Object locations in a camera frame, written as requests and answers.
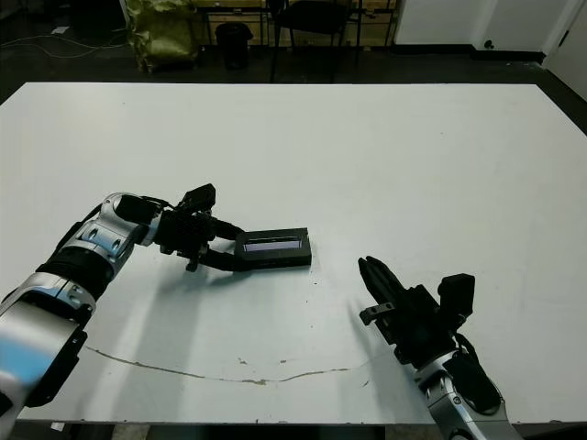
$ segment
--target stain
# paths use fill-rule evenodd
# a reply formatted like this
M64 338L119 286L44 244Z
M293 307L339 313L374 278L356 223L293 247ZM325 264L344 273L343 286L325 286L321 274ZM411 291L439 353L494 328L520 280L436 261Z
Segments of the stain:
M228 382L242 382L242 383L254 383L255 385L267 385L267 380L266 379L259 379L259 380L255 380L255 379L243 379L243 380L232 380L232 379L224 379Z
M154 369L156 371L162 371L164 373L170 373L170 374L177 374L180 376L186 376L188 378L194 378L194 379L215 380L218 382L250 383L253 385L260 385L260 386L267 385L268 383L289 382L290 380L296 380L296 379L304 378L306 376L315 376L317 374L326 374L326 373L334 373L334 372L342 372L342 371L349 371L350 370L350 368L331 368L331 369L324 369L324 370L318 370L318 371L307 371L306 373L296 374L294 376L291 376L291 377L285 378L285 379L227 379L227 378L215 378L215 377L211 377L211 376L202 376L200 374L188 373L186 371L180 371L177 369L156 367L154 365L143 364L143 363L136 362L136 361L133 362L130 360L123 359L121 357L108 355L107 353L103 353L102 351L98 350L97 348L93 348L92 346L84 346L84 348L86 350L90 350L90 351L94 352L95 354L102 356L104 358L108 358L108 359L114 360L116 362L120 362L121 364L140 367L142 369Z

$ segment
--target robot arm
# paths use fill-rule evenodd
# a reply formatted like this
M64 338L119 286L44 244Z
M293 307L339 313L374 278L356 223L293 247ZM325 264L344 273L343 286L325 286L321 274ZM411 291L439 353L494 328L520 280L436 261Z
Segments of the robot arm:
M216 190L188 192L175 207L133 194L112 194L63 237L49 260L0 303L0 440L24 406L50 402L78 362L96 301L135 245L161 246L222 270L246 270L232 254L210 249L241 229L210 215Z
M359 268L378 303L360 318L365 325L375 321L387 343L396 345L397 359L416 368L415 382L444 438L521 439L472 344L457 333L472 314L475 279L465 274L443 279L438 305L422 285L405 289L376 258L361 258Z

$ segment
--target white table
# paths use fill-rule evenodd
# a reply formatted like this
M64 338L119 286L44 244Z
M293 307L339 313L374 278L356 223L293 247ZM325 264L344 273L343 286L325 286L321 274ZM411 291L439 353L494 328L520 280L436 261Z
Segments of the white table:
M358 317L372 254L432 292L477 277L463 332L512 422L587 420L587 139L536 86L29 83L0 144L2 292L118 191L176 202L213 182L218 217L307 226L314 253L193 274L137 248L78 367L24 418L431 423Z

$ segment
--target wire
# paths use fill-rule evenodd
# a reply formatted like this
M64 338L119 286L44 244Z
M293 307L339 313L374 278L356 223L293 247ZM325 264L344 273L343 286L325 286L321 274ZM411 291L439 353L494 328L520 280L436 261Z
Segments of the wire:
M80 43L79 41L75 41L74 39L69 39L69 38L65 38L65 37L59 37L57 35L37 35L35 37L24 37L24 38L17 38L17 39L13 39L13 40L7 41L6 43L0 44L0 48L3 48L4 46L11 45L13 43L18 43L20 41L28 41L30 39L60 39L61 41L65 41L65 42L71 43L71 44L76 44L78 46L81 46L81 47L87 48L87 49L102 49L102 48L110 47L109 46L110 42L113 39L115 39L116 37L117 36L112 37L105 45L102 45L102 46L90 46L88 44L83 44L83 43Z
M94 215L98 214L100 212L100 208L102 208L102 204L98 204L92 211L90 211L88 213L88 215L82 220L82 223L87 222L89 219L91 219Z
M475 350L473 344L469 342L469 339L467 339L461 333L455 333L455 339L459 343L459 348L465 347L467 349L467 353L471 355L475 362L481 365L481 363L479 362L479 357L477 356L477 351Z
M42 50L49 57L59 58L59 59L71 59L71 58L85 57L86 55L90 55L91 53L96 52L97 50L106 50L106 49L122 48L123 46L126 46L126 45L127 45L127 43L125 43L125 44L118 44L116 46L97 47L95 49L87 50L86 52L80 53L78 55L56 55L54 53L49 52L48 50L46 50L45 48L43 48L39 44L35 44L35 43L11 43L8 46L5 46L5 45L0 46L0 50L11 49L11 48L14 48L16 46L32 46L34 48L37 48L37 49Z
M161 204L165 207L173 209L173 205L166 200L158 199L157 197L149 197L148 195L143 195L141 198L148 200L149 202L155 202L156 204Z

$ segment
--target chair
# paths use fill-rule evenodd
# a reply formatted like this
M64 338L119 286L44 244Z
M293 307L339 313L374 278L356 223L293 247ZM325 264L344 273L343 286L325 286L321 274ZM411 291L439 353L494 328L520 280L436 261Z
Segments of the chair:
M275 27L275 50L271 63L271 83L273 83L275 78L279 39L282 34L282 28L290 29L292 49L295 49L294 30L329 35L331 49L334 46L334 36L340 34L338 39L338 47L340 48L347 21L351 14L351 0L339 1L345 2L345 4L338 3L338 0L299 0L290 5L289 0L267 0ZM338 57L333 62L333 70L330 77L331 82L334 80L337 65Z

